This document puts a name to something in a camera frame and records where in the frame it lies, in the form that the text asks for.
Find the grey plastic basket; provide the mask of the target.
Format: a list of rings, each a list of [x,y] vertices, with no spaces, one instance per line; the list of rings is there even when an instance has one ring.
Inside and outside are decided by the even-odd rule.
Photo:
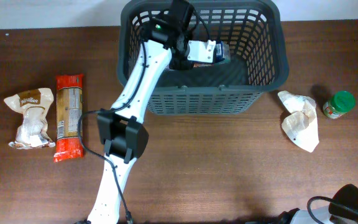
[[[288,73],[272,1],[130,1],[117,65],[124,90],[112,108],[138,121],[146,111],[238,114]]]

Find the red orange pasta packet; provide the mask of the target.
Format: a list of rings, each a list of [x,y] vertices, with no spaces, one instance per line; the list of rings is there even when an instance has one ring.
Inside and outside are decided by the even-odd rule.
[[[78,120],[83,112],[83,74],[58,75],[57,141],[54,162],[83,157]]]

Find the beige brown food bag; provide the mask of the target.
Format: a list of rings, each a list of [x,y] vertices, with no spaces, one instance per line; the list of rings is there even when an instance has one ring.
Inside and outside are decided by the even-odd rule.
[[[54,96],[50,88],[27,90],[4,99],[5,104],[16,113],[23,115],[15,141],[8,145],[14,149],[35,149],[55,147],[48,136],[46,115]]]

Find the green lid jar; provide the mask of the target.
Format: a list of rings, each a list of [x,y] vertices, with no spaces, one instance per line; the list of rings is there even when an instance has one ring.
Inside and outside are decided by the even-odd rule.
[[[342,115],[350,112],[356,105],[354,95],[348,91],[335,93],[323,105],[323,113],[331,119],[338,119]]]

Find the blue cardboard box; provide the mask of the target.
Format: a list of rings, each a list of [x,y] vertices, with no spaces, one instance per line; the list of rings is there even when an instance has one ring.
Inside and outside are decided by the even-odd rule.
[[[227,43],[223,41],[217,41],[215,46],[215,63],[229,63],[231,61],[230,48]]]

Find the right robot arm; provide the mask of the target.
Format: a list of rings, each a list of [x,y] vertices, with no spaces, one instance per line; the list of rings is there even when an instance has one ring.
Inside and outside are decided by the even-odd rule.
[[[305,210],[296,208],[283,212],[273,222],[279,224],[358,223],[358,187],[347,184],[332,198],[312,197],[308,200]]]

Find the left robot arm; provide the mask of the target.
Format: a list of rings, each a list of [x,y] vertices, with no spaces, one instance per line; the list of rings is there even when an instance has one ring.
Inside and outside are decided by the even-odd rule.
[[[139,29],[139,56],[132,73],[110,110],[95,110],[104,153],[104,170],[96,201],[85,223],[117,223],[120,207],[126,207],[124,187],[132,166],[142,155],[149,134],[144,128],[147,103],[172,60],[187,57],[187,35],[194,7],[173,1],[167,13],[160,12]]]

